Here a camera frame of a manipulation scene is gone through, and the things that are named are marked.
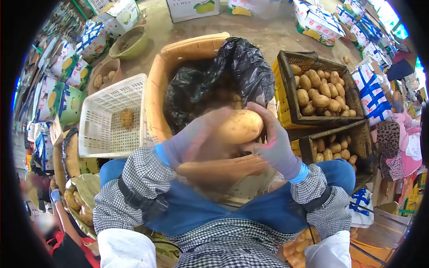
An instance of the black strap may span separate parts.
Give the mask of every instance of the black strap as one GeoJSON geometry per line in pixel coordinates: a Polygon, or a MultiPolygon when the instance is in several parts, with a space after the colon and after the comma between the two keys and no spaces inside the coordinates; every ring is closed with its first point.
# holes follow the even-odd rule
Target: black strap
{"type": "Polygon", "coordinates": [[[319,198],[315,198],[308,202],[307,204],[301,204],[303,208],[307,211],[307,213],[313,212],[316,209],[320,208],[331,196],[331,187],[326,186],[325,191],[322,193],[322,195],[319,198]]]}

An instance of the yellow plastic crate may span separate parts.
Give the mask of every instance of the yellow plastic crate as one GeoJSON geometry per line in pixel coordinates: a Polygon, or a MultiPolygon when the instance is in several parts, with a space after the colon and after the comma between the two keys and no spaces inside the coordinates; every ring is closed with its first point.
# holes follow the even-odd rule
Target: yellow plastic crate
{"type": "Polygon", "coordinates": [[[284,129],[308,129],[316,128],[317,126],[307,126],[307,125],[298,125],[292,123],[290,118],[289,104],[287,103],[286,91],[284,90],[283,80],[281,78],[280,69],[278,67],[278,61],[275,60],[272,65],[272,71],[274,72],[275,78],[275,100],[280,102],[280,107],[278,109],[278,120],[284,129]]]}

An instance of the crate of potatoes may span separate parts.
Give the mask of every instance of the crate of potatoes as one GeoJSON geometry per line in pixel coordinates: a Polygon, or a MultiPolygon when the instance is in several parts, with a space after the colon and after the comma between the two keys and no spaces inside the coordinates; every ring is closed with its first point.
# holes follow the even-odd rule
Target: crate of potatoes
{"type": "Polygon", "coordinates": [[[346,66],[315,52],[280,51],[272,68],[285,129],[339,127],[364,118],[359,90],[346,66]]]}
{"type": "Polygon", "coordinates": [[[369,182],[376,169],[366,120],[300,138],[299,150],[307,165],[337,158],[348,161],[356,172],[355,190],[369,182]]]}

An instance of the white plastic crate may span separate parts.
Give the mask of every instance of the white plastic crate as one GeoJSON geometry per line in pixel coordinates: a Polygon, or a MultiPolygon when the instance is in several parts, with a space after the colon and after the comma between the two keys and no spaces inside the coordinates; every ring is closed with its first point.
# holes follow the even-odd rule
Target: white plastic crate
{"type": "Polygon", "coordinates": [[[153,146],[146,126],[145,103],[147,76],[138,74],[110,85],[83,102],[79,122],[81,157],[127,158],[139,147],[153,146]],[[120,113],[133,111],[133,124],[123,127],[120,113]]]}

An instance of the blue glove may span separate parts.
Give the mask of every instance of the blue glove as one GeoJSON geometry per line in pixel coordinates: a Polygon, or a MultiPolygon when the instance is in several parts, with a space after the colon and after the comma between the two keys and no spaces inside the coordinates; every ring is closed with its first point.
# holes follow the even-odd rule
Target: blue glove
{"type": "Polygon", "coordinates": [[[52,190],[51,200],[53,201],[53,203],[55,203],[56,201],[61,202],[60,189],[52,190]]]}

